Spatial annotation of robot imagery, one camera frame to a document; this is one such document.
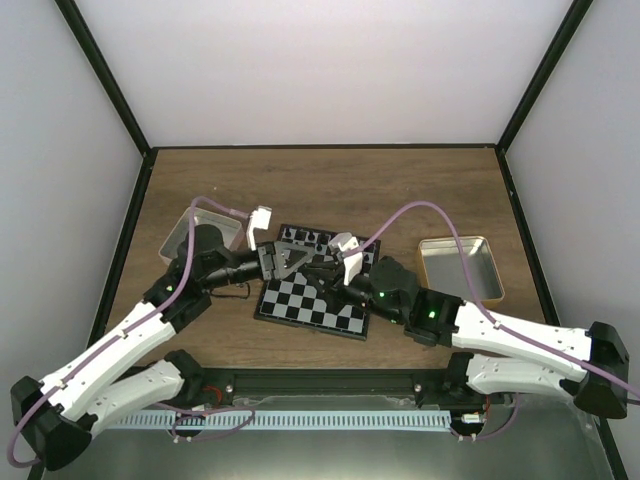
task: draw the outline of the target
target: white wall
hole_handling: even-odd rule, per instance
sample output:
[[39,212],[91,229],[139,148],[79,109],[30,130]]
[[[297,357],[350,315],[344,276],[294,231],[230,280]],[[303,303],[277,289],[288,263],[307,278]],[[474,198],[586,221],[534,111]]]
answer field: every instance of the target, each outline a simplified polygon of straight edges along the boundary
[[[140,156],[51,0],[0,2],[0,478],[11,385],[86,346]],[[26,443],[22,460],[33,453]]]
[[496,142],[571,0],[78,0],[154,145]]
[[[596,1],[508,152],[561,321],[618,328],[640,385],[640,3]],[[611,422],[640,478],[640,410]]]

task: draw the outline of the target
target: black cable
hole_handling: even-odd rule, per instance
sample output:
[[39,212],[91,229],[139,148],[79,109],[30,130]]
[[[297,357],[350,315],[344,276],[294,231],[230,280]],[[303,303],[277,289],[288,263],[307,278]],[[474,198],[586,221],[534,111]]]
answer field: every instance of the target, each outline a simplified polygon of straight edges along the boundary
[[237,298],[239,300],[247,300],[251,296],[251,284],[248,282],[239,283],[236,285],[238,288],[247,287],[247,293],[244,295],[227,295],[224,293],[213,293],[213,291],[209,292],[209,296],[213,298]]
[[494,437],[497,437],[498,435],[504,433],[506,430],[509,429],[509,427],[511,425],[513,425],[513,423],[516,421],[516,418],[518,417],[518,411],[520,410],[520,394],[516,393],[515,395],[515,399],[514,399],[514,404],[513,404],[513,410],[511,411],[511,416],[509,417],[509,419],[497,430],[491,432],[491,433],[487,433],[485,435],[479,435],[476,437],[465,437],[463,435],[460,435],[458,432],[456,432],[453,428],[450,428],[450,432],[451,435],[453,435],[454,437],[460,439],[462,438],[463,440],[472,440],[474,442],[478,442],[481,440],[490,440]]

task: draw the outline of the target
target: white bracket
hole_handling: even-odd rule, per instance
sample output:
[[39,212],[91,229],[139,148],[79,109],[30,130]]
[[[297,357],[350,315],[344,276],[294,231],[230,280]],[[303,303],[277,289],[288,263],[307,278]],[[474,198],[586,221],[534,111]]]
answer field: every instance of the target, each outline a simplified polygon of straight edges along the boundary
[[114,383],[98,395],[87,409],[88,414],[98,417],[91,427],[91,435],[95,438],[105,428],[127,415],[175,397],[183,384],[180,370],[166,360]]
[[[329,248],[340,250],[342,253],[358,248],[360,244],[358,239],[349,232],[337,234],[329,241]],[[362,263],[364,255],[358,252],[354,255],[344,257],[344,284],[349,285],[353,277],[362,271]]]
[[122,330],[149,314],[155,309],[150,303],[139,302],[127,317],[113,330],[94,343],[80,356],[64,367],[50,373],[42,379],[43,393],[60,384],[71,370],[113,337],[120,337],[107,350],[67,383],[64,390],[59,390],[51,396],[51,405],[60,405],[62,415],[69,420],[76,421],[87,411],[89,404],[98,394],[111,385],[131,365],[146,353],[161,343],[173,337],[176,332],[173,325],[162,322],[162,314],[157,314],[145,323],[131,331],[125,338],[120,336]]
[[249,248],[256,250],[256,239],[253,231],[267,230],[271,221],[271,209],[269,207],[258,207],[249,216],[249,224],[247,225],[247,243]]
[[475,354],[467,366],[467,385],[478,393],[536,393],[569,400],[561,386],[564,377],[555,370],[517,358]]
[[[491,314],[501,325],[551,348],[561,350],[580,360],[588,361],[591,357],[591,338],[586,336],[586,330],[582,328],[554,327],[499,313],[491,312]],[[458,332],[451,336],[454,347],[483,350],[505,357],[519,358],[547,367],[558,372],[563,378],[575,382],[580,382],[586,375],[582,367],[495,328],[471,302],[460,307],[455,326],[458,327]]]

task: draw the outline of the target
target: folding chessboard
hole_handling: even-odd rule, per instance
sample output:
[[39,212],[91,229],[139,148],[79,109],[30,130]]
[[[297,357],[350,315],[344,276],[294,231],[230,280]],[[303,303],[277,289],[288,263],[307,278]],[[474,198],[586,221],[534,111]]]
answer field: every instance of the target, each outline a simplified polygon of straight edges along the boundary
[[[283,224],[278,240],[313,247],[316,252],[313,262],[325,262],[332,259],[328,243],[335,235],[335,232],[326,230]],[[360,245],[367,240],[356,238]],[[361,273],[369,274],[371,266],[378,260],[379,252],[380,241],[376,240],[364,252]],[[369,315],[350,305],[345,306],[337,315],[327,313],[326,302],[317,298],[316,289],[299,272],[284,280],[265,282],[254,318],[360,340],[366,340],[369,325]]]

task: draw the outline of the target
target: ventilation grille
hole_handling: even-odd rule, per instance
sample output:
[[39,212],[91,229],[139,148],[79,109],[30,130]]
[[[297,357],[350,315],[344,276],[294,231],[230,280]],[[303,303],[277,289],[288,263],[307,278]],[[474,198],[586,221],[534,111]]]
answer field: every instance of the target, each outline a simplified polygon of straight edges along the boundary
[[[197,427],[202,430],[225,430],[249,418],[248,412],[225,412],[206,418],[190,418],[178,430]],[[112,429],[167,430],[175,422],[176,414],[163,410],[142,410],[123,418]],[[259,411],[245,430],[400,430],[448,432],[449,412],[381,411],[381,412],[291,412]]]

